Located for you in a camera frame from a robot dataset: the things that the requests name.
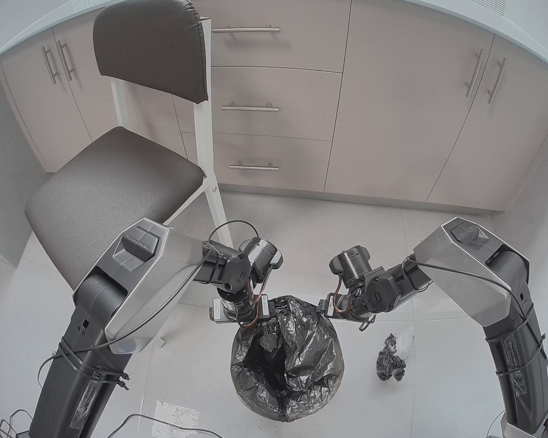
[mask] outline barcode label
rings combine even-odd
[[[327,309],[327,316],[332,317],[335,308],[333,308],[333,296],[329,297],[329,308]]]
[[[221,319],[221,300],[213,299],[213,319]]]
[[[270,316],[270,308],[268,307],[268,296],[262,296],[262,313],[264,316]]]

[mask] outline tiled floor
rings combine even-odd
[[[364,245],[372,265],[393,266],[434,228],[454,215],[331,201],[223,193],[229,219],[252,222],[284,255],[269,282],[271,296],[291,293],[316,301],[335,288],[329,260]],[[489,217],[470,216],[485,227]],[[179,217],[176,228],[205,239],[213,228],[203,198]],[[233,225],[234,243],[251,235]],[[34,236],[10,284],[0,289],[0,418],[34,408],[40,392],[36,370],[57,346],[73,310],[71,290]],[[441,290],[431,289],[366,332],[335,323],[345,375],[336,397],[321,412],[286,424],[250,412],[236,398],[229,358],[234,325],[214,325],[207,308],[214,288],[192,285],[161,329],[166,344],[150,345],[127,367],[130,391],[114,391],[95,438],[106,438],[131,413],[153,415],[156,402],[199,412],[198,426],[233,437],[378,436],[483,438],[503,407],[482,329]],[[390,332],[414,326],[416,344],[401,383],[379,381],[375,361]],[[26,423],[17,417],[17,430]],[[146,421],[129,423],[118,438],[148,438]],[[498,425],[493,432],[500,434]],[[173,436],[184,436],[174,433]]]

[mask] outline crumpled black plastic bag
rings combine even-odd
[[[384,341],[376,362],[376,372],[381,381],[387,381],[391,377],[394,377],[396,381],[401,381],[404,377],[406,362],[399,358],[395,351],[395,336],[390,333]]]
[[[275,317],[235,335],[231,379],[249,409],[292,422],[329,403],[345,365],[335,328],[314,305],[293,296],[273,302]]]

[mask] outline trash bin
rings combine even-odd
[[[274,317],[235,335],[231,379],[249,409],[292,422],[329,403],[345,365],[335,328],[314,305],[293,296],[273,302]]]

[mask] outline drawer handle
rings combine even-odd
[[[272,103],[268,102],[266,107],[259,106],[237,106],[235,102],[232,102],[228,106],[221,106],[221,110],[246,110],[247,112],[279,112],[278,107],[272,107]]]
[[[272,163],[268,164],[268,166],[243,165],[241,163],[241,161],[239,161],[236,165],[230,165],[230,169],[238,169],[240,171],[273,171],[273,172],[278,172],[278,167],[273,166]]]
[[[51,51],[50,48],[45,49],[45,46],[41,47],[41,50],[43,51],[43,58],[45,59],[45,63],[47,65],[47,69],[49,71],[49,77],[51,78],[51,83],[57,84],[57,80],[55,77],[59,74],[58,71],[55,71],[53,73],[53,69],[51,68],[51,62],[49,62],[49,58],[47,57],[47,54]]]
[[[267,25],[266,27],[231,27],[226,25],[226,27],[216,27],[212,29],[212,33],[279,33],[279,27],[272,27]]]
[[[73,81],[73,77],[71,77],[71,74],[73,73],[73,71],[75,71],[75,69],[74,68],[69,69],[69,64],[67,63],[65,53],[63,52],[63,48],[65,47],[67,47],[66,43],[61,44],[61,41],[57,40],[57,52],[59,52],[59,58],[61,59],[61,65],[63,65],[63,71],[65,72],[65,77],[67,78],[67,81]]]
[[[499,89],[499,84],[501,83],[501,77],[503,76],[503,72],[505,71],[505,67],[507,66],[507,59],[504,58],[503,62],[497,62],[497,64],[501,67],[499,70],[499,74],[497,75],[497,80],[495,82],[495,86],[493,86],[493,91],[488,89],[487,92],[489,92],[489,104],[493,104],[493,101],[495,100],[495,94],[497,94],[497,90]]]
[[[467,82],[467,86],[469,87],[467,89],[467,97],[471,97],[471,93],[473,92],[473,88],[475,87],[475,83],[477,82],[477,77],[479,76],[479,70],[481,69],[481,63],[483,63],[483,57],[485,56],[485,49],[481,49],[481,52],[475,52],[475,55],[478,56],[477,65],[475,65],[475,71],[473,72],[473,77],[471,78],[471,82]]]

